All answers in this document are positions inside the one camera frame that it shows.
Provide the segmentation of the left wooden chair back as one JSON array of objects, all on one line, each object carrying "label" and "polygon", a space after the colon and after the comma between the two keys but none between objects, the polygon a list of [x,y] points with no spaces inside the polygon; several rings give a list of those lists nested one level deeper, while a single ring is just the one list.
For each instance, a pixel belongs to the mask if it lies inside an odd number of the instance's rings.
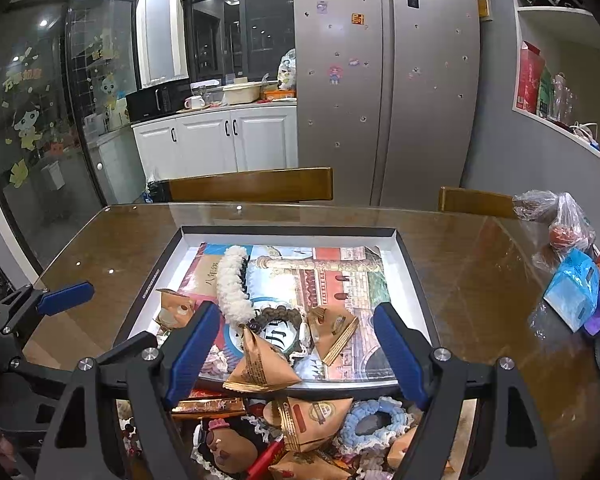
[{"label": "left wooden chair back", "polygon": [[153,203],[293,204],[332,200],[332,168],[237,171],[147,183]]}]

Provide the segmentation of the black microwave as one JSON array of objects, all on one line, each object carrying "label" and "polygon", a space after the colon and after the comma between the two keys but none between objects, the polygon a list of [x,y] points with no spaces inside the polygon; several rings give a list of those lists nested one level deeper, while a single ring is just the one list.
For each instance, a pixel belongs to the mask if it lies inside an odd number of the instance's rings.
[{"label": "black microwave", "polygon": [[188,78],[163,81],[129,93],[125,99],[130,122],[136,124],[174,115],[184,108],[185,100],[191,95]]}]

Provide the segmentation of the silver refrigerator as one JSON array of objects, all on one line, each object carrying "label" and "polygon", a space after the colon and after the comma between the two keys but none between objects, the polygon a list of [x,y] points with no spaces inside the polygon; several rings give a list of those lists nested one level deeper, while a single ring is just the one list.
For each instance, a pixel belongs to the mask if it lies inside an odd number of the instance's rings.
[{"label": "silver refrigerator", "polygon": [[477,0],[294,0],[300,165],[338,203],[433,210],[474,124]]}]

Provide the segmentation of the clear plastic bag with fruit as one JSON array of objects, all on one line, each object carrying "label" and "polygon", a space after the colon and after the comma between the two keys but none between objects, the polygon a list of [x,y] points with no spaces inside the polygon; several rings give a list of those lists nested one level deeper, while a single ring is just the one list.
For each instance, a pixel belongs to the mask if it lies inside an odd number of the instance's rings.
[{"label": "clear plastic bag with fruit", "polygon": [[547,243],[532,257],[540,270],[554,272],[573,248],[591,252],[596,232],[570,193],[530,190],[515,195],[512,203],[517,218],[547,228]]}]

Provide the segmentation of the white kitchen cabinet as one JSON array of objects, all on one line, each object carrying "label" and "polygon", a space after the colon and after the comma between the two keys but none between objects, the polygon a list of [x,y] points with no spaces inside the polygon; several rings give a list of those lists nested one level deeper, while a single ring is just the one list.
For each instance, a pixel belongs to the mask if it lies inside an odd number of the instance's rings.
[{"label": "white kitchen cabinet", "polygon": [[132,127],[147,180],[298,166],[297,107],[221,106]]}]

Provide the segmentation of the light blue scrunchie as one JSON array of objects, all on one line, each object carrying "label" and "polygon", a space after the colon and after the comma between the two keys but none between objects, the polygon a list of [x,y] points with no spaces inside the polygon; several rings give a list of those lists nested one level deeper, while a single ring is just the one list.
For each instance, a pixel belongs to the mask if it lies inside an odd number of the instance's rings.
[{"label": "light blue scrunchie", "polygon": [[355,401],[334,439],[334,445],[343,455],[386,450],[413,424],[414,417],[400,401],[390,396]]}]

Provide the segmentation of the red box on shelf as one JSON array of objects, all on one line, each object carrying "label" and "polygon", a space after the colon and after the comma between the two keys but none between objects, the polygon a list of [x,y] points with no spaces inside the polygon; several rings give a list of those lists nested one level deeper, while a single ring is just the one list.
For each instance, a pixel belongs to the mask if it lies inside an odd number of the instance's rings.
[{"label": "red box on shelf", "polygon": [[545,60],[538,47],[524,41],[520,48],[516,107],[535,114]]}]

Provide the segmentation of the black shallow tray box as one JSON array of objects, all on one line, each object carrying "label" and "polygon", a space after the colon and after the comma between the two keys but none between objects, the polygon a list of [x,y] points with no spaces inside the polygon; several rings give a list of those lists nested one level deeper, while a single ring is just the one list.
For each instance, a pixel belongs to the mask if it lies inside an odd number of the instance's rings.
[{"label": "black shallow tray box", "polygon": [[[245,249],[242,274],[260,337],[286,353],[302,392],[389,394],[396,378],[373,328],[388,301],[403,323],[432,346],[439,336],[402,236],[395,228],[344,226],[181,226],[162,248],[117,333],[122,342],[149,332],[159,338],[176,319],[161,305],[164,292],[195,302],[216,298],[216,277],[228,248]],[[318,307],[340,306],[358,327],[338,358],[324,364],[306,324]]]}]

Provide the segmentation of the white fuzzy hair claw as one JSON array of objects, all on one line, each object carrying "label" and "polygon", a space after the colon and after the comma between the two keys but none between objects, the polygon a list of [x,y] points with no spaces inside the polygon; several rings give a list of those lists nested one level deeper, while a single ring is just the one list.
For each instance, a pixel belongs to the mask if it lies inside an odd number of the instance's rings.
[{"label": "white fuzzy hair claw", "polygon": [[247,266],[247,249],[238,245],[227,248],[218,263],[216,296],[222,315],[230,324],[246,325],[256,315],[247,294]]}]

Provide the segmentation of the blue tissue pack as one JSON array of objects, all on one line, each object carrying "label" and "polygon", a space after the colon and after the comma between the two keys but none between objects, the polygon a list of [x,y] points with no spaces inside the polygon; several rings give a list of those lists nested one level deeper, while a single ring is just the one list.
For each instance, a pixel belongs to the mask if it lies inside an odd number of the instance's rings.
[{"label": "blue tissue pack", "polygon": [[575,333],[597,307],[600,270],[580,249],[572,248],[545,289],[543,300]]}]

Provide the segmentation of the kraft pyramid snack packet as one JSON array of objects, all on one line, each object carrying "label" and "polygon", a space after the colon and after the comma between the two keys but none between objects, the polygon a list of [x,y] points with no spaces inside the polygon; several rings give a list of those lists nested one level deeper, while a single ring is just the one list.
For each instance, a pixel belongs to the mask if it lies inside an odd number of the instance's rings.
[{"label": "kraft pyramid snack packet", "polygon": [[327,366],[334,364],[358,328],[358,318],[339,304],[312,308],[306,322],[314,348]]},{"label": "kraft pyramid snack packet", "polygon": [[260,393],[284,390],[300,384],[301,378],[286,358],[248,327],[242,329],[242,346],[244,355],[223,382],[224,389]]}]

